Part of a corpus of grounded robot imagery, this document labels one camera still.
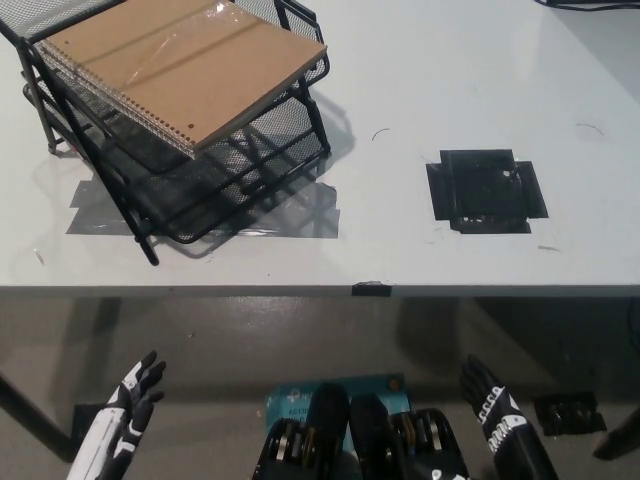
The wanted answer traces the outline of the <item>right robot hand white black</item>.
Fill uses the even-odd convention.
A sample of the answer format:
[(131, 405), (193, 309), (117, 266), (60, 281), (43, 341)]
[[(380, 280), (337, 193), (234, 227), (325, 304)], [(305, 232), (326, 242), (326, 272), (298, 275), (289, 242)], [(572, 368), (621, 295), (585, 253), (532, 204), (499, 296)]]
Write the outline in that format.
[[(462, 363), (463, 399), (471, 407), (500, 479), (556, 479), (535, 428), (505, 384), (477, 357)], [(469, 470), (453, 428), (438, 409), (426, 411), (428, 479), (468, 479)]]

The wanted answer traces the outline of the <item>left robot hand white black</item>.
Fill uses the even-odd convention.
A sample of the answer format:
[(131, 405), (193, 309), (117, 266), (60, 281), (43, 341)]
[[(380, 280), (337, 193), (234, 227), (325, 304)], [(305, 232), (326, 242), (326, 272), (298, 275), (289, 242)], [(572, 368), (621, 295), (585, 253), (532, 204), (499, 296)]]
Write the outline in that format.
[(67, 477), (71, 480), (122, 480), (147, 430), (155, 405), (164, 398), (155, 387), (164, 361), (151, 351), (118, 384), (94, 417)]

